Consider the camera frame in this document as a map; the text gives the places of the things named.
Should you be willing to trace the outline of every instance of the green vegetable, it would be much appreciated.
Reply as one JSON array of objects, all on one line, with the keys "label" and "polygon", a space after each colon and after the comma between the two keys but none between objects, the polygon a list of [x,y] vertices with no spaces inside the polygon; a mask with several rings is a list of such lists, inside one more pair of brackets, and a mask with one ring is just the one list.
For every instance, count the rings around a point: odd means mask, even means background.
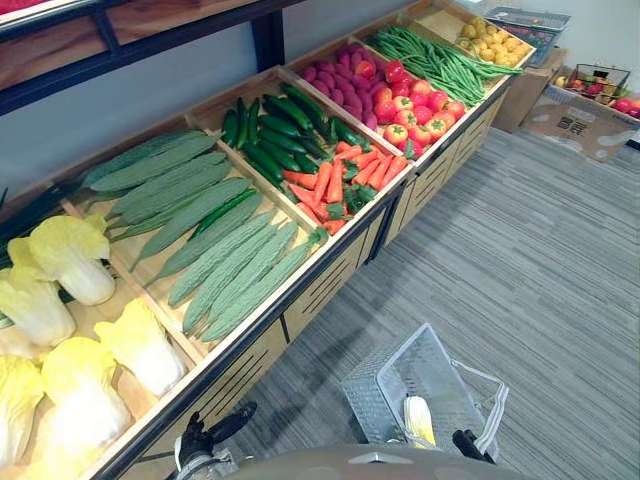
[{"label": "green vegetable", "polygon": [[183,165],[152,178],[118,200],[105,218],[108,220],[128,210],[142,209],[146,203],[153,205],[156,202],[157,195],[164,196],[168,198],[169,202],[173,203],[188,196],[195,189],[202,190],[213,185],[213,183],[209,182],[213,180],[216,183],[229,173],[227,168],[212,168],[223,163],[226,158],[227,155],[222,152],[200,155]]},{"label": "green vegetable", "polygon": [[275,211],[272,210],[253,217],[247,223],[240,225],[209,248],[176,282],[171,293],[169,293],[169,305],[175,307],[186,298],[193,289],[205,281],[211,272],[220,265],[231,252],[238,248],[248,237],[267,225],[274,215]]},{"label": "green vegetable", "polygon": [[300,166],[300,171],[302,173],[317,173],[318,165],[310,160],[304,153],[296,152],[293,154],[293,159]]},{"label": "green vegetable", "polygon": [[238,137],[238,114],[233,108],[227,110],[222,120],[222,141],[231,148],[236,146],[236,138]]},{"label": "green vegetable", "polygon": [[258,123],[265,128],[281,133],[290,138],[300,138],[300,130],[294,124],[274,115],[260,115]]},{"label": "green vegetable", "polygon": [[129,167],[110,173],[93,183],[91,188],[96,191],[122,190],[140,185],[209,150],[218,139],[219,137],[209,136],[189,139],[163,153],[144,158]]},{"label": "green vegetable", "polygon": [[179,215],[169,220],[158,233],[149,239],[131,266],[131,271],[136,268],[140,260],[155,255],[167,248],[220,205],[240,195],[248,186],[249,181],[244,178],[230,178],[213,187],[209,187],[184,210],[181,210]]},{"label": "green vegetable", "polygon": [[258,141],[258,113],[260,112],[260,100],[254,99],[249,109],[249,120],[247,125],[247,140],[249,143]]},{"label": "green vegetable", "polygon": [[251,288],[276,264],[298,233],[298,225],[289,222],[276,233],[253,257],[246,267],[229,283],[211,304],[209,323],[219,317],[236,301],[239,295]]},{"label": "green vegetable", "polygon": [[242,97],[238,98],[238,136],[236,137],[236,148],[242,148],[247,141],[249,132],[249,115],[247,113],[247,107],[244,104]]},{"label": "green vegetable", "polygon": [[171,132],[153,137],[152,139],[113,157],[108,162],[102,163],[91,169],[82,181],[80,188],[90,187],[92,184],[100,180],[102,177],[106,177],[110,173],[122,170],[123,168],[129,167],[145,158],[166,152],[170,148],[180,145],[189,139],[203,137],[204,135],[204,132],[185,130],[183,132]]},{"label": "green vegetable", "polygon": [[269,130],[268,128],[263,128],[258,132],[258,136],[267,140],[268,142],[275,143],[280,148],[283,148],[287,152],[300,152],[306,153],[305,148],[297,143],[295,140],[285,137],[284,135],[279,134],[278,132],[274,132],[273,130]]},{"label": "green vegetable", "polygon": [[110,239],[111,243],[124,240],[125,238],[133,237],[134,235],[141,235],[143,233],[150,232],[151,230],[155,230],[156,228],[163,226],[165,223],[171,220],[175,215],[177,215],[180,210],[182,210],[191,202],[193,202],[196,198],[198,198],[201,195],[201,193],[202,192],[194,193],[189,197],[183,199],[182,201],[177,202],[174,205],[171,205],[169,208],[163,210],[162,212],[156,213],[153,217],[146,219],[144,222],[140,222],[136,225],[130,226],[120,235],[116,235],[112,237]]},{"label": "green vegetable", "polygon": [[155,193],[155,195],[147,196],[129,205],[122,212],[122,219],[127,222],[127,225],[140,223],[168,208],[174,202],[215,185],[229,175],[230,171],[231,163],[225,160],[218,165],[200,170],[198,173],[188,177],[183,177],[181,181],[176,180],[173,185],[167,186],[164,190]]},{"label": "green vegetable", "polygon": [[291,100],[274,97],[273,95],[264,95],[263,98],[270,108],[293,120],[302,130],[311,130],[313,128],[309,117]]},{"label": "green vegetable", "polygon": [[207,228],[209,228],[211,225],[213,225],[213,223],[216,220],[218,220],[220,217],[222,217],[225,213],[231,211],[237,205],[240,205],[245,199],[249,198],[252,195],[255,195],[256,192],[257,192],[257,190],[255,188],[248,188],[247,190],[242,192],[240,195],[238,195],[236,198],[234,198],[232,200],[229,200],[223,206],[221,206],[219,208],[216,208],[213,212],[211,212],[209,215],[207,215],[198,224],[198,227],[195,229],[193,234],[189,237],[189,241],[191,241],[194,238],[196,238],[198,235],[200,235],[202,232],[204,232]]},{"label": "green vegetable", "polygon": [[292,172],[300,171],[300,167],[291,155],[275,143],[271,143],[267,140],[260,140],[260,148],[271,155],[271,158],[273,158],[282,168],[286,168]]},{"label": "green vegetable", "polygon": [[236,328],[304,262],[314,243],[315,238],[291,250],[259,282],[236,297],[233,305],[215,319],[211,327],[202,335],[201,340],[211,342],[224,337]]},{"label": "green vegetable", "polygon": [[284,179],[282,172],[280,171],[280,167],[273,157],[262,148],[260,142],[258,142],[258,145],[247,144],[244,146],[243,150],[251,162],[260,165],[262,169],[269,174],[269,176],[278,182],[281,182]]},{"label": "green vegetable", "polygon": [[162,270],[147,282],[145,288],[149,287],[156,280],[173,275],[191,265],[200,255],[206,252],[211,245],[247,220],[261,203],[262,195],[256,195],[244,200],[240,205],[237,205],[231,211],[222,215],[219,221],[210,229],[207,229],[203,235],[191,242],[185,243],[177,252],[171,255],[167,261],[164,262]]},{"label": "green vegetable", "polygon": [[276,234],[278,227],[267,225],[250,237],[216,267],[198,289],[184,316],[183,330],[190,331],[207,313],[213,301],[233,278],[255,257],[265,242]]}]

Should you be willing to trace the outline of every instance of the gray carpet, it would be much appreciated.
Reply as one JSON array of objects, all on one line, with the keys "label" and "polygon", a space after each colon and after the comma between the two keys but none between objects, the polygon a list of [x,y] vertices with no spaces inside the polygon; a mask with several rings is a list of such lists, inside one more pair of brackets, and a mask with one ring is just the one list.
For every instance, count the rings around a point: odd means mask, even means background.
[{"label": "gray carpet", "polygon": [[511,387],[499,463],[541,479],[638,478],[639,173],[627,147],[599,164],[492,130],[247,394],[259,410],[233,451],[362,441],[340,381],[429,322],[452,357]]}]

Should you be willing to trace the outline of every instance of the black metal edge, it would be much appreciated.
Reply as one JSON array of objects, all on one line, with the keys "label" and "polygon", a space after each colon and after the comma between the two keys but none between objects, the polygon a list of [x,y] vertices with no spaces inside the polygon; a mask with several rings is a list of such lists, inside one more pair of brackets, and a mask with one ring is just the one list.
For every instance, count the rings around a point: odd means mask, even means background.
[{"label": "black metal edge", "polygon": [[244,351],[247,350],[274,322],[278,321],[283,312],[298,296],[313,282],[331,262],[340,255],[395,198],[389,192],[378,200],[362,219],[358,221],[322,258],[306,272],[304,272],[287,292],[274,304],[270,305],[254,324],[249,327],[240,338],[209,365],[193,383],[187,386],[176,398],[169,403],[147,427],[133,438],[120,452],[114,455],[108,463],[94,475],[93,479],[114,479],[124,474],[136,460],[147,450],[153,442],[165,433],[173,423],[190,408],[213,383],[229,368]]},{"label": "black metal edge", "polygon": [[[30,80],[0,91],[0,115],[33,103],[56,92],[77,85],[104,73],[117,70],[144,58],[170,50],[185,43],[227,28],[269,15],[282,8],[301,3],[304,0],[260,0],[259,2],[212,15],[180,27],[157,33],[136,42],[121,45],[113,51],[106,51],[65,65]],[[86,14],[95,13],[95,8]],[[108,16],[103,21],[109,22]],[[98,23],[101,35],[109,36],[109,28]]]}]

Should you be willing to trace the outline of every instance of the yellow potato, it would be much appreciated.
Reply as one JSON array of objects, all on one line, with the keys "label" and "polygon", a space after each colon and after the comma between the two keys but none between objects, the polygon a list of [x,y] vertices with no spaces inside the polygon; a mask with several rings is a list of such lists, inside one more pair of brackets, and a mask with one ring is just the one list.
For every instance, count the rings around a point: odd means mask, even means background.
[{"label": "yellow potato", "polygon": [[463,37],[474,38],[476,36],[476,27],[471,24],[465,25],[460,33]]},{"label": "yellow potato", "polygon": [[493,62],[493,59],[496,58],[496,54],[493,50],[485,48],[484,50],[480,50],[480,58],[485,62]]}]

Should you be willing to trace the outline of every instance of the cucumber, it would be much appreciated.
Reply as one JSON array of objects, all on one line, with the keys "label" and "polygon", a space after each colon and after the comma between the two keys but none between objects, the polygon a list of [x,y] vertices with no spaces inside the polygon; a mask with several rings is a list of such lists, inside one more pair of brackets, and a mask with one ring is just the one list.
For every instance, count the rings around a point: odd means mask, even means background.
[{"label": "cucumber", "polygon": [[243,151],[251,159],[252,163],[260,165],[271,177],[278,182],[281,182],[284,177],[280,171],[280,166],[276,163],[271,155],[258,145],[247,144],[244,146]]},{"label": "cucumber", "polygon": [[260,126],[269,128],[290,138],[300,138],[300,130],[292,123],[274,115],[261,115],[258,117]]},{"label": "cucumber", "polygon": [[222,141],[231,148],[236,146],[236,138],[238,137],[238,114],[231,108],[224,114],[222,121]]},{"label": "cucumber", "polygon": [[306,152],[305,148],[299,143],[297,143],[295,140],[292,140],[289,137],[285,137],[284,135],[278,132],[274,132],[273,130],[262,128],[258,132],[258,136],[263,140],[267,140],[268,142],[275,143],[276,145],[278,145],[280,148],[283,148],[287,152],[300,152],[300,153]]},{"label": "cucumber", "polygon": [[275,143],[271,143],[267,140],[260,140],[260,148],[267,152],[278,165],[292,172],[300,172],[300,166],[295,162],[291,155],[280,148]]}]

